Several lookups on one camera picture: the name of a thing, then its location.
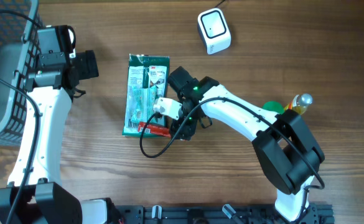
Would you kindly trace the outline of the green 3M package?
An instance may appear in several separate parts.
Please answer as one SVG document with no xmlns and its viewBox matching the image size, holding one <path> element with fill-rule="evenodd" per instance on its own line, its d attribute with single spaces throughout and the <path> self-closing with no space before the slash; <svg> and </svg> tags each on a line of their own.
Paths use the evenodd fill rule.
<svg viewBox="0 0 364 224">
<path fill-rule="evenodd" d="M 129 56 L 128 81 L 126 92 L 126 111 L 122 135 L 138 137 L 139 123 L 131 121 L 133 109 L 133 88 L 157 87 L 156 99 L 165 97 L 169 76 L 170 58 L 168 56 L 133 55 Z"/>
</svg>

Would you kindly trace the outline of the green lidded jar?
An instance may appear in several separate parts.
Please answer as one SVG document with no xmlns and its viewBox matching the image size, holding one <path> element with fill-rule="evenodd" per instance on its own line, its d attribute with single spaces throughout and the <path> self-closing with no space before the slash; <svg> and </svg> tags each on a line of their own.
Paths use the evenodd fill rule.
<svg viewBox="0 0 364 224">
<path fill-rule="evenodd" d="M 278 114 L 283 114 L 284 112 L 284 107 L 282 104 L 280 104 L 277 101 L 267 101 L 263 106 L 262 109 L 264 110 L 268 110 L 268 111 L 273 111 L 276 112 Z"/>
</svg>

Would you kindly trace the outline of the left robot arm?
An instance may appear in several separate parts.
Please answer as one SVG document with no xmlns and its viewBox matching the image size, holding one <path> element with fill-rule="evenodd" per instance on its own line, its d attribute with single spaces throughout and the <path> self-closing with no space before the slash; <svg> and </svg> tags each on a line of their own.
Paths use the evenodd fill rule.
<svg viewBox="0 0 364 224">
<path fill-rule="evenodd" d="M 75 53 L 72 27 L 37 31 L 40 53 L 28 70 L 21 92 L 27 114 L 21 148 L 7 187 L 0 189 L 1 223 L 109 223 L 111 202 L 80 201 L 61 184 L 63 130 L 80 80 L 96 78 L 92 50 Z"/>
</svg>

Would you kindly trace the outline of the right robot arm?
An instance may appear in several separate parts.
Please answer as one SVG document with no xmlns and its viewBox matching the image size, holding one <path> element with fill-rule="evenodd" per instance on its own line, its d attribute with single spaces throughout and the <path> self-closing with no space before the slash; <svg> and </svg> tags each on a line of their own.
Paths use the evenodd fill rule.
<svg viewBox="0 0 364 224">
<path fill-rule="evenodd" d="M 168 84 L 179 99 L 170 114 L 170 135 L 190 140 L 203 118 L 227 124 L 252 143 L 264 175 L 278 190 L 278 214 L 288 222 L 301 221 L 325 155 L 300 114 L 259 108 L 210 77 L 197 80 L 183 67 L 169 75 Z"/>
</svg>

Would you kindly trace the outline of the yellow dish soap bottle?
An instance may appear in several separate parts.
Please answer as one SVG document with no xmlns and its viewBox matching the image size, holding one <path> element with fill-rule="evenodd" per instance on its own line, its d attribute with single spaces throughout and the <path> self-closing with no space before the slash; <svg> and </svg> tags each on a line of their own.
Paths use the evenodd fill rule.
<svg viewBox="0 0 364 224">
<path fill-rule="evenodd" d="M 284 107 L 284 111 L 293 110 L 299 115 L 304 114 L 307 108 L 313 103 L 312 95 L 304 93 L 296 95 L 293 100 Z"/>
</svg>

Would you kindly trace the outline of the teal snack packet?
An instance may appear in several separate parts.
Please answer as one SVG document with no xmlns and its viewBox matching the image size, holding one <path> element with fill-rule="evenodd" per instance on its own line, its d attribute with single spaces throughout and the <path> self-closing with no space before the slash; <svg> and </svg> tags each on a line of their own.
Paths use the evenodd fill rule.
<svg viewBox="0 0 364 224">
<path fill-rule="evenodd" d="M 153 105 L 156 100 L 157 87 L 133 88 L 133 109 L 131 121 L 139 123 L 146 122 L 154 114 Z"/>
</svg>

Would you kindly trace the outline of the red stick sachet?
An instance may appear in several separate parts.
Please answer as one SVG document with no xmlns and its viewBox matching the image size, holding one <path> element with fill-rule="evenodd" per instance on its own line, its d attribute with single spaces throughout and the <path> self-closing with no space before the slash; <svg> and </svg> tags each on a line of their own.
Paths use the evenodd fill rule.
<svg viewBox="0 0 364 224">
<path fill-rule="evenodd" d="M 143 127 L 145 126 L 145 122 L 140 122 L 138 125 L 138 132 L 141 133 Z M 145 129 L 145 133 L 148 134 L 154 134 L 157 136 L 164 136 L 164 137 L 170 137 L 169 129 L 166 127 L 162 127 L 156 124 L 148 124 L 148 126 Z"/>
</svg>

